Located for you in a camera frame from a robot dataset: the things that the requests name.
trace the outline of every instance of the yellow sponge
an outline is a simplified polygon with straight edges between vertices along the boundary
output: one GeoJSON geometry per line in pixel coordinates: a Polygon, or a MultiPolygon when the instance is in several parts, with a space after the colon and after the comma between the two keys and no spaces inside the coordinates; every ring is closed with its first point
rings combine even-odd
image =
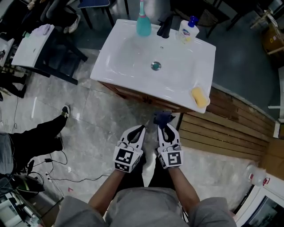
{"type": "Polygon", "coordinates": [[[204,97],[200,87],[195,87],[191,90],[191,94],[195,99],[196,104],[199,108],[206,107],[208,105],[208,99],[204,97]]]}

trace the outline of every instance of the sleeve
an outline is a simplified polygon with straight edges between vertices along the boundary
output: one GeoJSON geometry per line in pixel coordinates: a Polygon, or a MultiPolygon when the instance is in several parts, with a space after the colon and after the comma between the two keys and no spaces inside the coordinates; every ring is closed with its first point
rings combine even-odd
{"type": "Polygon", "coordinates": [[[191,227],[237,227],[230,215],[227,200],[213,197],[201,201],[189,213],[191,227]]]}
{"type": "Polygon", "coordinates": [[[107,227],[102,216],[87,203],[66,196],[57,215],[55,227],[107,227]]]}

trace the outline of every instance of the bottle cap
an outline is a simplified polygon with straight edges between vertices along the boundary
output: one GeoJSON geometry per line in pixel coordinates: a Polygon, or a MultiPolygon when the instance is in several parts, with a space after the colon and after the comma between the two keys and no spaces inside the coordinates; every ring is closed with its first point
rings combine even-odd
{"type": "Polygon", "coordinates": [[[188,26],[194,27],[196,22],[198,21],[198,18],[195,16],[190,16],[190,21],[188,22],[188,26]]]}

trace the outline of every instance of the gray shirt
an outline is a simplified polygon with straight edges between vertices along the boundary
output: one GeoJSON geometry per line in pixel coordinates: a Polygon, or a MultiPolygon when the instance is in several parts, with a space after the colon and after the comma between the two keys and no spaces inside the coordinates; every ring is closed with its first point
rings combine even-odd
{"type": "Polygon", "coordinates": [[[10,137],[7,133],[0,133],[0,173],[10,174],[13,168],[10,137]]]}
{"type": "Polygon", "coordinates": [[[130,188],[116,195],[106,221],[87,203],[65,197],[55,227],[236,227],[225,198],[205,199],[188,215],[186,223],[172,189],[130,188]]]}

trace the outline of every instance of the soap dispenser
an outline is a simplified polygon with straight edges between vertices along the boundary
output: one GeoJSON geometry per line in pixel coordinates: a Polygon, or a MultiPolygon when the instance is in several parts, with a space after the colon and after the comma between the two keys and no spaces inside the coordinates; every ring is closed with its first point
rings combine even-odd
{"type": "Polygon", "coordinates": [[[195,23],[198,21],[198,18],[195,16],[190,16],[190,21],[183,20],[179,27],[177,37],[183,43],[189,43],[199,33],[199,29],[196,27],[195,23]]]}
{"type": "Polygon", "coordinates": [[[140,0],[140,13],[137,19],[136,31],[140,36],[149,36],[151,34],[151,22],[144,12],[144,0],[140,0]]]}

